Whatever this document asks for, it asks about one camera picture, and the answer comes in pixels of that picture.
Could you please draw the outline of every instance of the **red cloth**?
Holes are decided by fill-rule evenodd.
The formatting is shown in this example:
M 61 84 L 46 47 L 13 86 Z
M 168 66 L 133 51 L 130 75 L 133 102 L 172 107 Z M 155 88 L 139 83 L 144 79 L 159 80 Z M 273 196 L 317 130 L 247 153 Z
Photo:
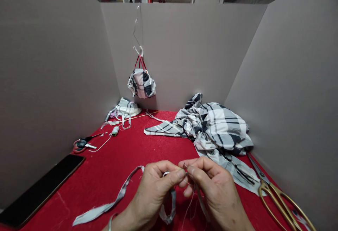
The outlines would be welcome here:
M 172 121 L 175 115 L 176 113 L 169 111 L 160 111 L 154 114 L 159 119 L 169 121 Z M 181 160 L 199 157 L 189 139 L 147 136 L 143 133 L 144 128 L 158 125 L 160 124 L 159 121 L 144 116 L 133 119 L 131 122 L 130 129 L 120 130 L 118 135 L 111 137 L 98 152 L 91 153 L 88 149 L 84 151 L 81 154 L 86 157 L 84 163 L 21 230 L 100 231 L 107 225 L 112 214 L 122 212 L 132 200 L 139 185 L 140 176 L 142 175 L 141 170 L 137 171 L 132 177 L 125 197 L 114 209 L 92 222 L 75 227 L 72 227 L 72 223 L 78 215 L 87 212 L 93 207 L 113 202 L 122 184 L 136 166 L 145 166 L 148 163 L 160 160 L 169 160 L 174 164 L 178 164 Z M 110 125 L 105 126 L 103 131 L 108 133 L 102 137 L 94 138 L 90 141 L 90 144 L 100 147 L 109 138 L 108 134 L 111 133 L 113 127 Z M 100 130 L 95 131 L 93 135 L 98 133 L 100 133 Z M 247 156 L 240 157 L 240 159 L 252 167 Z M 256 231 L 280 230 L 269 216 L 258 196 L 240 186 L 236 185 L 236 188 L 244 209 Z M 185 198 L 183 189 L 176 187 L 176 200 L 176 215 L 173 223 L 167 226 L 158 218 L 154 230 L 182 229 L 183 218 L 191 198 Z M 270 207 L 276 209 L 268 197 L 266 197 L 266 200 Z M 205 216 L 197 201 L 198 198 L 195 195 L 191 205 L 191 214 L 194 214 L 197 206 L 196 216 L 193 220 L 190 220 L 188 212 L 183 230 L 204 230 L 206 227 Z M 287 226 L 281 215 L 277 214 L 277 216 L 281 223 Z M 3 230 L 9 229 L 0 227 L 0 231 Z M 212 230 L 211 226 L 208 225 L 206 230 Z

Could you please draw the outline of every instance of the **hand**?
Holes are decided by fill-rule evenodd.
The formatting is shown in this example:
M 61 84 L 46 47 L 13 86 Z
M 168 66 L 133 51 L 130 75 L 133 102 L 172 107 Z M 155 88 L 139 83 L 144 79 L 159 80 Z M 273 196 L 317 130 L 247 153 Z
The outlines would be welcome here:
M 155 225 L 166 194 L 186 173 L 170 161 L 148 164 L 137 192 L 128 207 L 112 221 L 111 230 L 149 230 Z
M 179 162 L 186 165 L 189 183 L 184 191 L 185 197 L 193 193 L 194 182 L 203 191 L 206 209 L 216 230 L 254 230 L 237 193 L 235 183 L 229 171 L 207 157 Z M 186 187 L 182 181 L 179 187 Z

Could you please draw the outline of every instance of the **spool of thread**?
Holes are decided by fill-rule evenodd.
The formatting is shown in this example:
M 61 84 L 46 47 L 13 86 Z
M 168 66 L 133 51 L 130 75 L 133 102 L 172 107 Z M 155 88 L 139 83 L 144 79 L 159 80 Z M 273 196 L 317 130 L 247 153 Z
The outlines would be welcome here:
M 116 136 L 118 131 L 119 131 L 119 127 L 114 127 L 114 129 L 112 131 L 112 136 Z

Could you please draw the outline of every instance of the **wire hanger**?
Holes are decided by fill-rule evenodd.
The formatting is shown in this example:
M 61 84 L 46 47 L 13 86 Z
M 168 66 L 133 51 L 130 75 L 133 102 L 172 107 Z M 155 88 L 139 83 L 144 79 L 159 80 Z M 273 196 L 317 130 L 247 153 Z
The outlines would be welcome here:
M 141 3 L 139 2 L 138 6 L 137 6 L 137 9 L 140 8 L 141 6 Z M 143 57 L 143 48 L 142 46 L 140 45 L 140 43 L 138 42 L 137 40 L 137 37 L 135 36 L 135 31 L 136 31 L 136 22 L 137 22 L 137 19 L 138 19 L 138 14 L 136 15 L 136 20 L 135 20 L 135 25 L 134 25 L 134 32 L 133 32 L 133 35 L 134 35 L 134 38 L 136 39 L 136 42 L 138 43 L 138 45 L 140 46 L 140 49 L 141 49 L 141 54 L 138 52 L 138 50 L 136 49 L 136 47 L 133 47 L 135 49 L 135 51 L 137 52 L 138 55 L 140 55 L 141 57 Z

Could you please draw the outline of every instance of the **gray wall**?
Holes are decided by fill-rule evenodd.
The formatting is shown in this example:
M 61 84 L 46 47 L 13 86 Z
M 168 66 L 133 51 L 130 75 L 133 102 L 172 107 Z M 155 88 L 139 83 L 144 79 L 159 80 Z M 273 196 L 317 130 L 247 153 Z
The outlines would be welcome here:
M 95 0 L 0 0 L 0 208 L 88 136 L 119 99 Z
M 338 0 L 269 4 L 225 105 L 317 230 L 337 229 Z
M 178 111 L 197 92 L 204 102 L 224 103 L 266 5 L 102 4 L 121 96 L 137 53 L 135 35 L 156 82 L 143 107 Z

